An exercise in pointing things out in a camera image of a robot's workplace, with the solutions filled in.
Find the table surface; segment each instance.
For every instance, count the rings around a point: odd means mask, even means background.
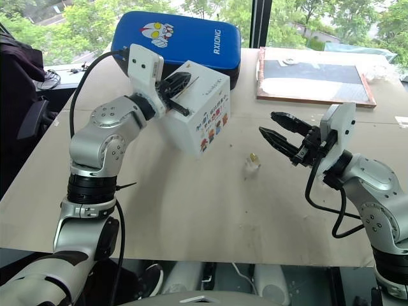
[[[385,61],[380,55],[352,56],[356,61]],[[258,50],[242,49],[240,77],[231,92],[231,119],[201,159],[167,144],[154,120],[128,147],[118,184],[137,185],[117,192],[126,219],[126,258],[372,265],[365,233],[332,238],[336,216],[310,207],[303,196],[310,169],[292,166],[258,131],[259,126],[276,129],[299,144],[301,138],[283,131],[270,120],[270,112],[289,112],[318,124],[327,106],[257,101],[257,60]],[[377,107],[357,109],[349,150],[387,163],[407,190],[408,129],[394,116],[408,117],[408,96],[398,79],[370,86]],[[96,106],[123,94],[131,94],[128,78],[112,58],[105,59],[79,95],[76,129],[87,123]],[[0,247],[52,251],[69,177],[68,108],[0,202]],[[251,152],[259,156],[261,168],[256,177],[245,179],[244,162]],[[312,198],[321,205],[340,206],[340,196],[320,182],[314,184]],[[351,203],[348,211],[356,212]],[[346,219],[341,230],[357,224]]]

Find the black cable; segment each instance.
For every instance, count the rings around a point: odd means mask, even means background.
[[[346,212],[346,202],[347,202],[346,192],[344,191],[343,188],[340,188],[340,194],[342,196],[342,206],[340,208],[340,214],[337,217],[336,223],[334,224],[333,229],[331,231],[331,234],[333,235],[334,238],[344,238],[364,228],[364,224],[361,224],[359,226],[356,226],[355,228],[345,231],[344,233],[341,233],[341,234],[337,233],[340,225],[342,224],[344,213]]]
[[[79,82],[78,87],[76,88],[76,91],[74,92],[74,95],[71,101],[71,107],[69,108],[69,133],[71,134],[71,138],[75,134],[75,130],[74,130],[75,103],[77,102],[77,98],[78,98],[79,92],[81,91],[82,86],[84,86],[85,80],[87,79],[89,73],[91,73],[92,69],[94,69],[94,67],[97,65],[97,63],[102,61],[104,58],[111,56],[111,55],[115,55],[115,54],[119,54],[119,51],[111,51],[111,52],[102,54],[95,61],[93,61],[92,64],[89,65],[89,67],[85,70],[85,73],[83,77],[81,78],[81,81]]]
[[[306,190],[305,190],[305,198],[309,202],[309,204],[312,205],[316,209],[324,210],[325,212],[332,212],[334,214],[339,214],[340,213],[339,210],[335,210],[335,209],[332,209],[332,208],[317,205],[310,198],[310,191],[312,190],[313,181],[314,181],[314,178],[316,177],[317,169],[319,168],[319,165],[320,165],[320,162],[321,162],[323,156],[324,156],[324,154],[322,152],[317,153],[317,157],[316,157],[316,159],[314,161],[312,171],[310,172],[309,179],[307,180],[307,185],[306,185]],[[350,214],[348,212],[344,212],[344,215],[346,215],[348,217],[351,217],[351,218],[354,218],[354,219],[357,219],[357,220],[360,220],[359,215]]]
[[[119,219],[120,219],[120,251],[119,251],[119,260],[117,262],[117,272],[116,272],[115,280],[113,281],[113,289],[112,289],[111,296],[110,296],[109,306],[115,305],[116,291],[117,291],[117,286],[119,284],[120,271],[122,270],[122,263],[123,263],[123,257],[124,257],[124,252],[125,252],[125,218],[123,216],[122,207],[120,207],[118,200],[116,200],[115,206],[119,213]]]

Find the printed cartoon characters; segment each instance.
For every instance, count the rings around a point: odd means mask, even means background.
[[[227,124],[228,121],[228,115],[225,113],[224,117],[222,117],[222,126],[225,126]]]
[[[215,125],[215,134],[218,135],[219,132],[221,132],[221,120]]]
[[[174,30],[171,24],[161,24],[152,22],[140,29],[140,32],[152,40],[152,44],[159,48],[166,48],[168,39],[173,35]]]
[[[214,139],[214,135],[215,135],[214,129],[211,129],[210,132],[208,133],[208,138],[210,139],[210,143]]]
[[[206,138],[203,139],[203,141],[201,142],[201,151],[204,152],[205,149],[207,148],[207,143],[208,140]]]

